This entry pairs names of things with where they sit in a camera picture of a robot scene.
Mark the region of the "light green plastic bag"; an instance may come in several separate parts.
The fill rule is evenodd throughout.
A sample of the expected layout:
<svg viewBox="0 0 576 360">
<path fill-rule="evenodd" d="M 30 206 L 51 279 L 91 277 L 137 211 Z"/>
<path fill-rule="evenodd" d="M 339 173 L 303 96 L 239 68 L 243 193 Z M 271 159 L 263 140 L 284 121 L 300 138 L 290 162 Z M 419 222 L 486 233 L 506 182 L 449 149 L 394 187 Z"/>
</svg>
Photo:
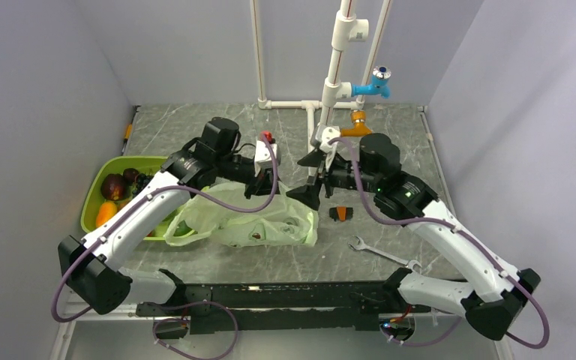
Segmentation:
<svg viewBox="0 0 576 360">
<path fill-rule="evenodd" d="M 164 234 L 170 246 L 185 246 L 208 239 L 234 248 L 251 246 L 309 246 L 316 244 L 319 215 L 297 200 L 285 196 L 289 188 L 278 184 L 276 194 L 262 211 L 232 211 L 202 196 L 195 196 L 173 218 Z M 184 221 L 194 230 L 192 235 L 174 237 L 178 224 Z"/>
</svg>

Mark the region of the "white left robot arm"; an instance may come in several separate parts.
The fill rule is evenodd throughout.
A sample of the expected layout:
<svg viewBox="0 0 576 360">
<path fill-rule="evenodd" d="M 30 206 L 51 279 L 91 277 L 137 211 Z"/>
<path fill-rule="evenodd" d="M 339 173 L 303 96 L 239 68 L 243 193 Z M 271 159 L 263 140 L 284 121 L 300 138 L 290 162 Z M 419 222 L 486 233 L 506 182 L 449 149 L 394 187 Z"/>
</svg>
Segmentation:
<svg viewBox="0 0 576 360">
<path fill-rule="evenodd" d="M 68 286 L 88 306 L 68 318 L 60 316 L 56 291 L 54 320 L 70 322 L 88 311 L 104 315 L 123 304 L 150 304 L 165 314 L 179 313 L 188 303 L 186 284 L 166 269 L 154 273 L 124 267 L 137 245 L 164 218 L 194 197 L 203 197 L 225 209 L 255 213 L 270 205 L 278 192 L 278 144 L 268 131 L 256 141 L 252 158 L 236 153 L 241 138 L 233 120 L 214 117 L 202 134 L 172 153 L 152 180 L 118 214 L 81 239 L 69 235 L 58 245 L 62 287 Z M 264 196 L 254 208 L 230 205 L 203 189 L 223 178 L 245 186 L 244 197 Z"/>
</svg>

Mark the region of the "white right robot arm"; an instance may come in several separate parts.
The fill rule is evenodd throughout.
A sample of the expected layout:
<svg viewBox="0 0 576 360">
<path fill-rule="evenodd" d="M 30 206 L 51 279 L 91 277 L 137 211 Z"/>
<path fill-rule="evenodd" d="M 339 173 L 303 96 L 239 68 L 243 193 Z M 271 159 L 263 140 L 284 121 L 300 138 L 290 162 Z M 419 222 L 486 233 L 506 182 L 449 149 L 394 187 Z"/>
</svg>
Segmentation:
<svg viewBox="0 0 576 360">
<path fill-rule="evenodd" d="M 461 282 L 427 277 L 409 265 L 383 283 L 383 301 L 392 311 L 422 305 L 465 319 L 480 335 L 499 341 L 527 304 L 540 276 L 518 269 L 483 245 L 419 177 L 405 172 L 399 148 L 382 133 L 360 139 L 345 159 L 335 151 L 345 138 L 323 140 L 298 163 L 316 174 L 288 195 L 312 209 L 335 189 L 358 192 L 378 223 L 406 227 L 429 242 L 463 276 Z"/>
</svg>

